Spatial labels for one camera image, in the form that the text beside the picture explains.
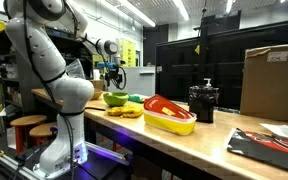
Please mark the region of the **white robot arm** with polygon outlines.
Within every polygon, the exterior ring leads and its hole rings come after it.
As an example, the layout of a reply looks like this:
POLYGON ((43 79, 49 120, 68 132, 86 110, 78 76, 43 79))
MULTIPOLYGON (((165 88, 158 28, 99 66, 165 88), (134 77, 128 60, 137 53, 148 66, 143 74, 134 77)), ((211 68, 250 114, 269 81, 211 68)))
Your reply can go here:
POLYGON ((45 26, 53 21, 61 23, 92 54, 116 55, 118 45, 92 37, 86 15, 73 0, 4 0, 3 7, 9 18, 5 31, 16 51, 29 63, 49 97, 63 102, 57 115, 57 136, 34 167, 41 178, 55 179, 76 163, 87 161, 84 111, 94 95, 94 86, 67 74, 66 61, 45 26))

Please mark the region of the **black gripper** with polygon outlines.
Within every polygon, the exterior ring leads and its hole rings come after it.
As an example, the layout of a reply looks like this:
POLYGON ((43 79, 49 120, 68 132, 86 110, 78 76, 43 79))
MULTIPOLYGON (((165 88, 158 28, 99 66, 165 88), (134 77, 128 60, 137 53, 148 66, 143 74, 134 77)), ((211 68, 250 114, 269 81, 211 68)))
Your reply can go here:
POLYGON ((119 88, 120 83, 122 82, 122 75, 119 73, 119 69, 107 68, 105 80, 107 82, 107 86, 114 85, 116 88, 119 88))

